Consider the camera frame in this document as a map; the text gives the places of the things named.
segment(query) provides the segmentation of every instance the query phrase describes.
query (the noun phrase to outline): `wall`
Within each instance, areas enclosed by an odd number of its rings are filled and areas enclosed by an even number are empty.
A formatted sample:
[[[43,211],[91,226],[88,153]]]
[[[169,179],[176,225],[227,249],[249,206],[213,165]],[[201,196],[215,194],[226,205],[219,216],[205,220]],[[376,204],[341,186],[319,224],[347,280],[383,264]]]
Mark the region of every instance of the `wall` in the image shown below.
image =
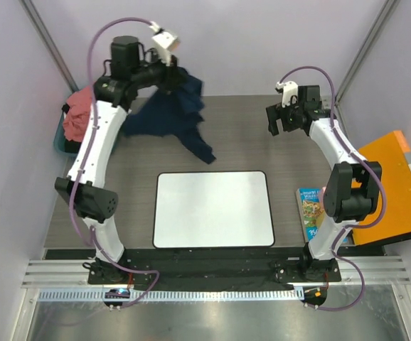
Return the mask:
[[[341,106],[356,146],[395,129],[411,145],[411,1],[400,1]],[[411,241],[388,249],[402,255],[411,277]]]
[[[0,340],[10,340],[21,280],[39,257],[65,159],[52,147],[68,88],[14,0],[0,0]]]
[[[176,54],[205,81],[206,95],[229,95],[274,94],[280,77],[301,65],[323,67],[338,84],[384,0],[33,2],[80,87],[86,84],[84,59],[95,32],[117,18],[140,16],[179,34]],[[97,45],[95,76],[109,57],[112,37],[133,35],[148,45],[150,34],[135,23],[111,28]],[[326,86],[315,72],[294,79]]]

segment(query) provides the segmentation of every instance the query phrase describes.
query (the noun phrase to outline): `yellow object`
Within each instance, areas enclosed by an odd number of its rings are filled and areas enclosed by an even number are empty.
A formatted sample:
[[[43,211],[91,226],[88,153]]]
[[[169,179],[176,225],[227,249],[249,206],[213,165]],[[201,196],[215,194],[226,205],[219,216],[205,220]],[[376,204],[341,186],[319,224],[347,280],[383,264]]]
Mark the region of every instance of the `yellow object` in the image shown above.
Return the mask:
[[[354,229],[356,245],[376,242],[411,232],[411,149],[401,131],[393,131],[359,149],[369,161],[378,161],[383,167],[383,186],[388,199],[383,220],[370,229]],[[361,224],[376,219],[378,208]]]

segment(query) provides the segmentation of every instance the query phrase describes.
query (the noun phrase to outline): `book cover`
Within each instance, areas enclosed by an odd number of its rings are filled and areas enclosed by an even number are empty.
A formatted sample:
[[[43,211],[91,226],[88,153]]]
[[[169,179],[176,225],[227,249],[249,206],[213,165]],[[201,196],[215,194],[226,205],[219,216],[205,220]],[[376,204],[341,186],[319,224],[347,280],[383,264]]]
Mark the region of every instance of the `book cover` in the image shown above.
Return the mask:
[[[312,240],[318,232],[316,220],[324,212],[319,203],[320,192],[321,188],[299,188],[296,191],[305,242]]]

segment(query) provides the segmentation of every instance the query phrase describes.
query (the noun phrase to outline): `gray tabletop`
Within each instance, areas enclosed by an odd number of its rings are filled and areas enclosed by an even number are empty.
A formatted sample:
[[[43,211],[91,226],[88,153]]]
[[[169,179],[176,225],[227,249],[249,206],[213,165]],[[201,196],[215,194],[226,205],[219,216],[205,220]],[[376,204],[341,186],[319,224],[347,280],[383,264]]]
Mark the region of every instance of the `gray tabletop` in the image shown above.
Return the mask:
[[[211,165],[197,159],[174,136],[120,139],[107,167],[106,189],[119,194],[115,220],[125,247],[153,247],[160,173],[255,170],[267,175],[275,246],[301,246],[304,237],[294,193],[300,187],[324,186],[330,170],[303,131],[270,135],[265,107],[277,101],[276,95],[206,97],[200,130],[217,158]],[[45,247],[84,247],[61,199],[55,205]]]

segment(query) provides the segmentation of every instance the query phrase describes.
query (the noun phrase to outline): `metal pole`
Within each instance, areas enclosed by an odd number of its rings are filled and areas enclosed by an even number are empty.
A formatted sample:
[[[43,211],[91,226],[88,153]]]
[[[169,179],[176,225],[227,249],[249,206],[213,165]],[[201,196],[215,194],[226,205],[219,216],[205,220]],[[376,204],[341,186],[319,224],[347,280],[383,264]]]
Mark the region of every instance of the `metal pole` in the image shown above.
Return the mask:
[[[388,21],[391,14],[393,13],[393,10],[395,9],[395,7],[398,5],[399,2],[400,0],[386,0],[386,2],[384,3],[378,16],[376,17],[375,22],[371,26],[371,29],[368,32],[368,35],[365,37],[365,40],[363,42],[363,45],[361,46],[361,49],[359,50],[356,57],[354,58],[353,63],[349,67],[349,70],[346,73],[346,76],[344,77],[343,82],[341,83],[338,89],[338,92],[336,94],[337,104],[340,103],[340,101],[343,99],[343,96],[348,90],[349,85],[352,83],[354,76],[356,75],[357,71],[359,70],[360,66],[365,60],[365,57],[370,52],[370,49],[375,44],[377,37],[379,36],[380,32],[383,29],[383,26]]]
[[[44,45],[48,49],[50,55],[54,59],[55,64],[57,65],[61,75],[67,82],[68,86],[70,87],[72,92],[76,92],[79,90],[78,85],[76,84],[73,76],[71,75],[68,66],[66,65],[60,51],[58,50],[57,46],[54,43],[54,40],[49,34],[48,29],[44,25],[43,20],[40,17],[40,14],[36,10],[35,5],[33,5],[32,0],[19,0],[23,9],[26,11],[28,17],[30,18],[32,24],[35,26],[38,34],[41,37]]]

